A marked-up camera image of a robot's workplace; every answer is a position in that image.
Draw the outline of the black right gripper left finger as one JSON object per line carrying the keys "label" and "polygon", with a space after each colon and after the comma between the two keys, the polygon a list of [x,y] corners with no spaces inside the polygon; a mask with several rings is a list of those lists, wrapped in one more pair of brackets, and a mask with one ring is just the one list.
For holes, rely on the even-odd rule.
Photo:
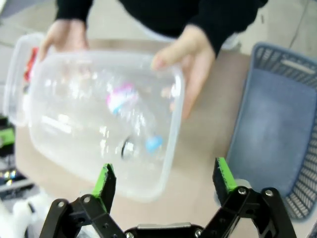
{"label": "black right gripper left finger", "polygon": [[110,216],[116,187],[112,164],[105,164],[93,192],[73,202],[52,202],[40,233],[41,238],[75,238],[83,226],[91,225],[101,238],[122,238],[124,231]]}

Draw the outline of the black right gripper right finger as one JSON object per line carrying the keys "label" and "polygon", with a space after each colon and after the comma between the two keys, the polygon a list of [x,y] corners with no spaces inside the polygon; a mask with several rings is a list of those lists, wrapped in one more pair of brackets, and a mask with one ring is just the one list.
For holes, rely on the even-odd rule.
{"label": "black right gripper right finger", "polygon": [[296,237],[277,189],[238,186],[223,157],[215,159],[212,180],[221,207],[203,229],[204,238],[229,237],[241,218],[253,221],[260,238]]}

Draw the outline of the person's left hand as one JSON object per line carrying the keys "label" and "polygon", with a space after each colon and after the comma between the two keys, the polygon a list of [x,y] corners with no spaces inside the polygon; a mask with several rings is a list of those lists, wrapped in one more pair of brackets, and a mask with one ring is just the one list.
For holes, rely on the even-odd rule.
{"label": "person's left hand", "polygon": [[203,30],[195,25],[187,25],[180,37],[156,53],[152,69],[159,70],[181,64],[185,79],[185,95],[182,117],[188,118],[191,110],[207,81],[215,52]]}

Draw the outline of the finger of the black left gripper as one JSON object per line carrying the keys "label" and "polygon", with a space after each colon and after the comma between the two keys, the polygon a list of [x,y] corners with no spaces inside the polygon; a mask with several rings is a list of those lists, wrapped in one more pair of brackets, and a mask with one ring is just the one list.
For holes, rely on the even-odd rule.
{"label": "finger of the black left gripper", "polygon": [[15,142],[15,128],[8,118],[0,117],[0,148],[12,145]]}

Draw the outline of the person's right hand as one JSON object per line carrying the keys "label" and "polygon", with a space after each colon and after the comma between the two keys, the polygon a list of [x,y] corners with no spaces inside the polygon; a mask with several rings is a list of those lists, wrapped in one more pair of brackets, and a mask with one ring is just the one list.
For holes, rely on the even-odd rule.
{"label": "person's right hand", "polygon": [[77,19],[56,20],[39,47],[38,58],[40,61],[44,60],[52,46],[57,52],[87,50],[89,44],[85,22]]}

